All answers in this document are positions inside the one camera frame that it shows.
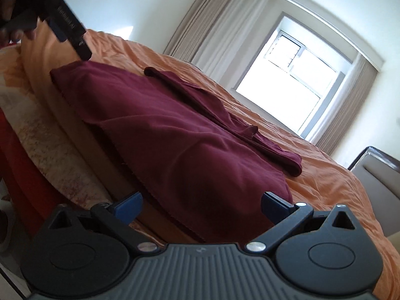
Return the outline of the maroon long-sleeve shirt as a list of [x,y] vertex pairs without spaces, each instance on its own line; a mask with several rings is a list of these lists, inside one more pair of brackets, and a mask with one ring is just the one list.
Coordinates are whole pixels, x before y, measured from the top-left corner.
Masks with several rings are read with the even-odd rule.
[[74,113],[116,153],[151,198],[205,243],[246,243],[270,228],[261,198],[293,197],[302,159],[173,72],[143,75],[97,62],[50,72]]

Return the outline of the bedroom window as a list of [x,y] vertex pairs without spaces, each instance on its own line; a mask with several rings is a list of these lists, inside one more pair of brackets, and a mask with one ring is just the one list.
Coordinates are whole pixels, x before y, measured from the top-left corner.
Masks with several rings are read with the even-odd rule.
[[253,111],[309,139],[351,65],[332,44],[284,13],[232,92]]

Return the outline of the orange duvet cover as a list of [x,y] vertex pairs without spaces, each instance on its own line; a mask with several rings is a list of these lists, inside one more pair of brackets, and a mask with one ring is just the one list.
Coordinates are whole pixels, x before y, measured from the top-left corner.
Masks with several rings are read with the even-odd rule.
[[[215,95],[227,111],[258,127],[263,136],[283,150],[299,155],[302,159],[302,173],[298,177],[286,177],[293,201],[307,201],[318,210],[326,210],[338,203],[348,205],[382,255],[383,273],[375,288],[375,295],[379,299],[399,298],[399,253],[385,237],[364,187],[351,172],[311,143],[262,119],[188,62],[104,32],[89,30],[85,40],[92,52],[90,62],[106,64],[137,75],[143,75],[147,67],[174,73],[183,81]],[[120,157],[106,147],[74,113],[52,83],[50,73],[53,69],[79,59],[71,44],[58,41],[50,27],[40,23],[36,39],[23,39],[21,57],[34,94],[55,116],[70,142],[79,150],[108,193],[119,198],[138,187],[141,183]],[[201,241],[185,232],[147,191],[138,226],[164,242]]]

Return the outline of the dark wood padded headboard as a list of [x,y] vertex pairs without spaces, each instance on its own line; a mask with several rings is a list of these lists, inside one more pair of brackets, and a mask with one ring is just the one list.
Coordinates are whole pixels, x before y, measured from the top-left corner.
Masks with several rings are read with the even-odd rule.
[[399,160],[369,146],[348,170],[361,182],[385,236],[399,232]]

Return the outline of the floral bed sheet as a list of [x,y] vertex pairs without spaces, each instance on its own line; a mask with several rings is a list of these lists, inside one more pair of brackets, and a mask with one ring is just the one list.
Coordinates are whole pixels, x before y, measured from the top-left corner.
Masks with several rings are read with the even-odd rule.
[[36,99],[19,45],[1,50],[1,177],[31,236],[62,203],[90,209],[111,200],[55,118]]

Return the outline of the right beige curtain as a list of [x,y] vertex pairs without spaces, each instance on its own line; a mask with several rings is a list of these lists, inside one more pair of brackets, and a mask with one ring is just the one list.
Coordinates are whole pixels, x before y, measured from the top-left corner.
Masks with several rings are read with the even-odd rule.
[[332,155],[364,105],[377,75],[374,66],[359,53],[307,140]]

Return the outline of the beige curtain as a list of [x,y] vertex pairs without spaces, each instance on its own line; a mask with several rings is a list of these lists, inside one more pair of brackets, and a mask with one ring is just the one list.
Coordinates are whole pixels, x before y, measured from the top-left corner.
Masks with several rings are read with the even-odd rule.
[[195,0],[164,53],[220,80],[271,0]]
[[364,105],[377,75],[374,66],[359,53],[307,140],[332,155]]

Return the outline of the left beige curtain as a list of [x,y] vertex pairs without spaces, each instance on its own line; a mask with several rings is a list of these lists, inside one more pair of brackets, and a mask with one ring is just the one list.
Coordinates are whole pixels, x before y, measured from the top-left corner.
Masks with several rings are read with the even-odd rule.
[[195,0],[164,53],[220,80],[271,0]]

